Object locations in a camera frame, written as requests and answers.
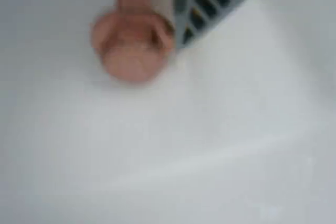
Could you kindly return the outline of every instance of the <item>flesh-colored object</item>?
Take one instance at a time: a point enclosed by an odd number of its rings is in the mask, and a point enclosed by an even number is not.
[[[94,25],[92,46],[112,76],[145,82],[165,66],[173,34],[167,19],[151,8],[151,0],[117,0],[116,10]]]

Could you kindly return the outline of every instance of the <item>white bathtub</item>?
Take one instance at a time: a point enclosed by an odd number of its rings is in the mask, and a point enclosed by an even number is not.
[[[0,223],[335,223],[335,0],[247,0],[145,87],[113,0],[0,0]]]

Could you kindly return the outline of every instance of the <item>blurry background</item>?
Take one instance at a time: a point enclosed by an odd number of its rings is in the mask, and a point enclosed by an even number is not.
[[[247,0],[154,82],[89,42],[114,0],[0,0],[1,223],[335,223],[334,0]]]

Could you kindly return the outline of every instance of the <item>white surface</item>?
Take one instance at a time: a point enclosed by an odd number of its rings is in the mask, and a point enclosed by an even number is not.
[[[112,2],[0,0],[0,223],[335,223],[334,0],[248,0],[138,88]]]

